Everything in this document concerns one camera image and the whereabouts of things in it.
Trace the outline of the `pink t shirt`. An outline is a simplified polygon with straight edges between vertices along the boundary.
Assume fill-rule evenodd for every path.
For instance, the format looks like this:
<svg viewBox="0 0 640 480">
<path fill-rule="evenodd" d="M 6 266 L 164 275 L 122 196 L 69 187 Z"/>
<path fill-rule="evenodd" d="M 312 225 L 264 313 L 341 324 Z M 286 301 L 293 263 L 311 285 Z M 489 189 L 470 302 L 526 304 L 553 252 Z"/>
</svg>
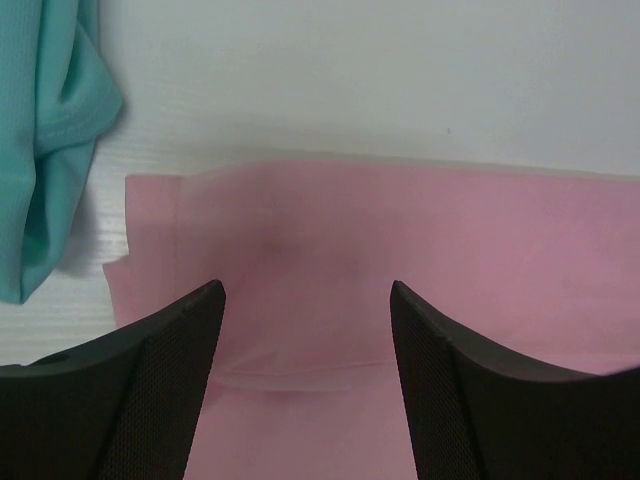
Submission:
<svg viewBox="0 0 640 480">
<path fill-rule="evenodd" d="M 118 325 L 217 279 L 189 479 L 412 479 L 389 297 L 590 373 L 639 362 L 635 181 L 268 162 L 132 175 Z"/>
</svg>

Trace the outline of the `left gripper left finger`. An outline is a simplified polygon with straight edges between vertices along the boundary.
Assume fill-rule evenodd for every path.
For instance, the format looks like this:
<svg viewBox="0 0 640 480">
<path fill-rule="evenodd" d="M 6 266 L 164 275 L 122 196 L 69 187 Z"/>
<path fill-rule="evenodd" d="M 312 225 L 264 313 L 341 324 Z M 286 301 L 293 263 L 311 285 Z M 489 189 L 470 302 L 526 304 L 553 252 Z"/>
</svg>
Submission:
<svg viewBox="0 0 640 480">
<path fill-rule="evenodd" d="M 183 478 L 224 306 L 214 280 L 99 338 L 2 366 L 2 478 Z"/>
</svg>

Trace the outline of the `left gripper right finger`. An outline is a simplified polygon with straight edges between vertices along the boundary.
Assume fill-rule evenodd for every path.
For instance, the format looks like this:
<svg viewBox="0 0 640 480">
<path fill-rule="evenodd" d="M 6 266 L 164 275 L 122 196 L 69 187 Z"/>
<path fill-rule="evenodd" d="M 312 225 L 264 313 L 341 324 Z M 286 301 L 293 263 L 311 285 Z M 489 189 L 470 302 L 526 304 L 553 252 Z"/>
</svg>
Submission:
<svg viewBox="0 0 640 480">
<path fill-rule="evenodd" d="M 421 479 L 635 479 L 639 372 L 592 375 L 502 346 L 402 282 L 390 295 Z"/>
</svg>

